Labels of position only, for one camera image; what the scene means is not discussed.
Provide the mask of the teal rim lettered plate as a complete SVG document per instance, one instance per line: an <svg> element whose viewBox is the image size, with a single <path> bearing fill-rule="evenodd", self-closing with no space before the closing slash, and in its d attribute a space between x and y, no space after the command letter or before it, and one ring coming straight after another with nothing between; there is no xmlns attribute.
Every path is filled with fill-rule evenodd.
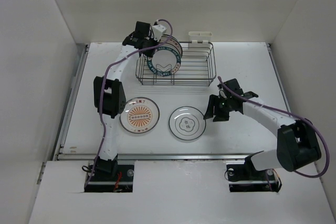
<svg viewBox="0 0 336 224"><path fill-rule="evenodd" d="M156 48L152 58L147 59L149 70L161 77L174 75L181 66L181 54L172 47Z"/></svg>

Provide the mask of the white plate flower outline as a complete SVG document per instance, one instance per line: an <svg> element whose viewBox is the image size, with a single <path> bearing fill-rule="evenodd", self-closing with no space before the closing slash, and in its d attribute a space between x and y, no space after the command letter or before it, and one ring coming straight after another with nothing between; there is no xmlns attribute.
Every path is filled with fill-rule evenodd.
<svg viewBox="0 0 336 224"><path fill-rule="evenodd" d="M194 141L206 130L203 113L192 106L182 106L174 110L169 117L171 133L182 141Z"/></svg>

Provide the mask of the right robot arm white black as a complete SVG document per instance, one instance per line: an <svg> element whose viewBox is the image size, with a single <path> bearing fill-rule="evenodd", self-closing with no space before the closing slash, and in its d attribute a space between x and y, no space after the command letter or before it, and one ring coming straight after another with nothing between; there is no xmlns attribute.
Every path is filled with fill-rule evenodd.
<svg viewBox="0 0 336 224"><path fill-rule="evenodd" d="M275 149L253 153L245 158L243 172L246 177L254 179L274 168L297 173L300 168L321 158L320 133L310 121L266 105L258 94L244 92L237 79L220 82L218 89L217 95L209 96L204 119L226 122L231 112L239 112L276 137Z"/></svg>

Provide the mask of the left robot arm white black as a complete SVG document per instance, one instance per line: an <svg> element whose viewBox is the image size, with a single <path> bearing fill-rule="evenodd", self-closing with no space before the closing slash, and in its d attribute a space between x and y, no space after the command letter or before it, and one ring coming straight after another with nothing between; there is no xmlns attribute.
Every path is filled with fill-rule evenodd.
<svg viewBox="0 0 336 224"><path fill-rule="evenodd" d="M145 54L151 57L154 50L163 45L160 40L167 28L159 23L161 21L162 19L158 19L153 25L137 22L135 30L122 42L115 62L107 66L102 77L94 79L94 105L99 113L103 134L87 181L94 175L101 175L105 180L117 176L118 145L113 120L123 112L126 104L121 77L133 55Z"/></svg>

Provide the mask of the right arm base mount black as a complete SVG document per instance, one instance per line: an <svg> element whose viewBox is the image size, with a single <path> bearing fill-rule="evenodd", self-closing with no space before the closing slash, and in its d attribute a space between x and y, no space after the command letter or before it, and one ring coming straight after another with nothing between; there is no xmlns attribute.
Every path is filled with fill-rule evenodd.
<svg viewBox="0 0 336 224"><path fill-rule="evenodd" d="M231 193L278 193L282 188L282 181L273 169L255 170L243 163L227 163L224 176Z"/></svg>

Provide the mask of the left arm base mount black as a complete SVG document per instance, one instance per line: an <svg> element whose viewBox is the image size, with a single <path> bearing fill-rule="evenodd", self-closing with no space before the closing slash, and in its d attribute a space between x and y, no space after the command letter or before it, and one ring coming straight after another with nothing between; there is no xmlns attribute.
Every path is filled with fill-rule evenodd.
<svg viewBox="0 0 336 224"><path fill-rule="evenodd" d="M134 165L118 165L112 173L95 169L85 193L132 193L134 179Z"/></svg>

